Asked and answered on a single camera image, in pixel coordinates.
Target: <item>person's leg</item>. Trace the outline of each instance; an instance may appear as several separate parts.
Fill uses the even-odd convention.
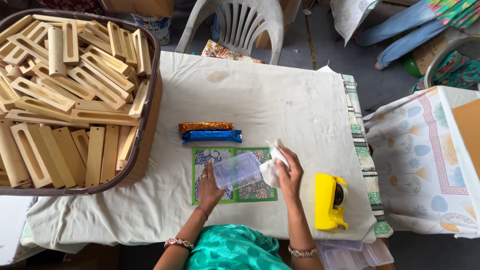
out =
[[[388,48],[380,55],[377,64],[383,68],[387,67],[393,60],[400,58],[407,52],[420,46],[425,41],[445,30],[447,27],[448,25],[444,25],[442,21],[437,19],[427,22],[420,28],[388,46]]]
[[[426,0],[390,17],[385,22],[363,31],[357,41],[360,46],[368,46],[400,34],[405,30],[424,24],[435,18],[435,13],[427,6]]]

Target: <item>bracelet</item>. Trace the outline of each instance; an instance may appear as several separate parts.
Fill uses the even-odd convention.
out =
[[[199,210],[199,211],[202,211],[204,214],[205,214],[205,217],[207,218],[206,220],[208,220],[208,214],[207,214],[207,211],[203,210],[200,206],[197,206],[197,208],[195,208],[195,210]]]
[[[292,246],[289,244],[288,251],[293,257],[297,257],[297,258],[311,258],[311,257],[318,256],[317,245],[315,245],[315,247],[310,250],[296,250],[296,249],[292,249]]]
[[[195,249],[195,245],[193,245],[192,243],[190,243],[189,241],[187,240],[183,240],[183,239],[178,239],[178,238],[170,238],[168,239],[166,242],[165,242],[165,245],[163,246],[165,249],[171,245],[178,245],[178,246],[181,246],[181,247],[184,247],[190,251],[194,250]]]

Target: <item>foil-wrapped roll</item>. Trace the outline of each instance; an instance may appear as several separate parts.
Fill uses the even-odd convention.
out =
[[[233,130],[233,123],[228,122],[203,122],[203,123],[180,123],[180,134],[187,131],[215,131],[215,130]]]
[[[184,143],[195,141],[232,141],[241,143],[241,130],[187,131],[181,137]]]

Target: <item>green-bordered card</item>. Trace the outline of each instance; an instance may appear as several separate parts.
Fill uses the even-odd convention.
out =
[[[258,158],[260,163],[271,159],[270,151],[264,147],[253,148],[235,148],[234,156],[245,152],[253,152]],[[237,190],[235,195],[237,196],[237,202],[259,202],[259,201],[276,201],[278,200],[276,195],[276,188],[267,185],[264,179],[252,183],[250,185],[243,186]]]
[[[198,205],[198,185],[205,165],[209,160],[213,163],[234,156],[233,147],[208,147],[192,149],[192,204]],[[234,203],[237,201],[237,191],[225,191],[219,203]]]

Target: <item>paint bucket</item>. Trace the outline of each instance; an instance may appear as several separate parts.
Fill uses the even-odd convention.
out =
[[[155,18],[153,16],[136,14],[132,14],[132,16],[136,23],[145,26],[145,28],[155,34],[160,45],[166,45],[172,39],[172,28],[170,27],[171,18]]]

